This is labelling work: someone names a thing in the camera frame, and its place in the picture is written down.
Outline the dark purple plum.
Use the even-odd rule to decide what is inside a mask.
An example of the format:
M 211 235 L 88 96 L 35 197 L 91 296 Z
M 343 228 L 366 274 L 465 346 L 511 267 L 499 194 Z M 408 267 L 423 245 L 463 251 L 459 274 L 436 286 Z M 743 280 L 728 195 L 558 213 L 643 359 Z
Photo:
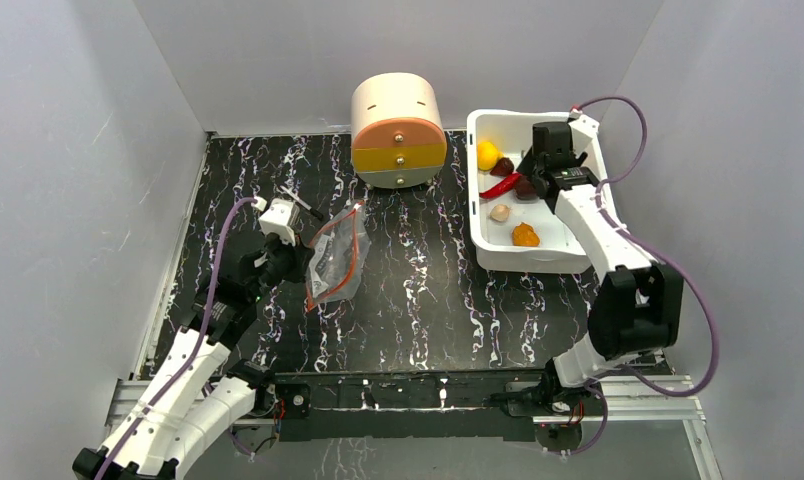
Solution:
M 519 201 L 534 201 L 538 199 L 534 184 L 525 176 L 520 176 L 513 185 L 514 196 Z

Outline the clear zip bag orange zipper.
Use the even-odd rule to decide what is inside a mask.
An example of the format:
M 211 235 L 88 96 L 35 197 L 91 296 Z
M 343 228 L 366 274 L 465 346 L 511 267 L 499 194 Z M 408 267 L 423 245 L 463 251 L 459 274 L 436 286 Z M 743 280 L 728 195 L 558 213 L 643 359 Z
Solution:
M 306 278 L 308 311 L 355 297 L 371 245 L 365 220 L 365 202 L 350 202 L 313 237 Z

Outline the yellow lemon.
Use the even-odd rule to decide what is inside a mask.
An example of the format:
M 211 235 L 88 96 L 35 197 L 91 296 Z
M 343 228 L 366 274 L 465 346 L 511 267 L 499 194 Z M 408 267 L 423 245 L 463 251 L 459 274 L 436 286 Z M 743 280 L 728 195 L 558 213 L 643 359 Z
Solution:
M 502 152 L 490 141 L 480 142 L 476 146 L 476 163 L 480 171 L 491 171 L 502 157 Z

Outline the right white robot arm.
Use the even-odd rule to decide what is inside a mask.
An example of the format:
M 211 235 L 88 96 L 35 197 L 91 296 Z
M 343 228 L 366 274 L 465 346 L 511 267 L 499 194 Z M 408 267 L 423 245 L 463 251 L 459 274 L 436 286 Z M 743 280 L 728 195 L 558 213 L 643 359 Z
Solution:
M 642 354 L 673 345 L 684 280 L 635 242 L 603 205 L 603 181 L 585 166 L 566 121 L 539 122 L 521 162 L 538 197 L 579 241 L 599 282 L 587 332 L 549 360 L 536 387 L 519 398 L 565 414 L 587 397 L 586 385 Z

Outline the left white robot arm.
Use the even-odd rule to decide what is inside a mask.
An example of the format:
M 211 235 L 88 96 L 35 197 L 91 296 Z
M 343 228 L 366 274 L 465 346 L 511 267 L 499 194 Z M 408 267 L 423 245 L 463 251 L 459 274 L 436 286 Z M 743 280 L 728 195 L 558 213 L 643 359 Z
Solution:
M 277 403 L 275 374 L 241 360 L 203 392 L 257 320 L 257 305 L 283 282 L 305 281 L 314 254 L 302 242 L 252 234 L 241 250 L 219 252 L 160 369 L 97 448 L 84 448 L 79 479 L 181 479 L 216 438 L 246 415 L 264 417 Z

